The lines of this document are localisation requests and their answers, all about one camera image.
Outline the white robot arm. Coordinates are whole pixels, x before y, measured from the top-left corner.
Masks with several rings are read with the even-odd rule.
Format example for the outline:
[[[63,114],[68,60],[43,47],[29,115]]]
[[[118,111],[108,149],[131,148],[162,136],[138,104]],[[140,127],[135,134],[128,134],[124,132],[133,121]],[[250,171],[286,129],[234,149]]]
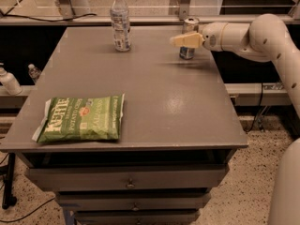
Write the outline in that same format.
[[[211,22],[197,31],[171,37],[170,43],[272,62],[300,116],[300,51],[279,16],[263,14],[250,23]],[[300,139],[289,145],[279,162],[268,225],[300,225]]]

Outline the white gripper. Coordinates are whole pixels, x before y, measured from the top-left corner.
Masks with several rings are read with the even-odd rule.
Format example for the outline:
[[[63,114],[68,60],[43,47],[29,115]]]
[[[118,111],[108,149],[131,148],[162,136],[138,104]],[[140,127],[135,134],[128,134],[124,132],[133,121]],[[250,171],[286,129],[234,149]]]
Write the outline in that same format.
[[[226,22],[211,22],[199,26],[198,32],[190,32],[170,38],[170,43],[175,47],[199,48],[214,52],[222,51],[223,31]]]

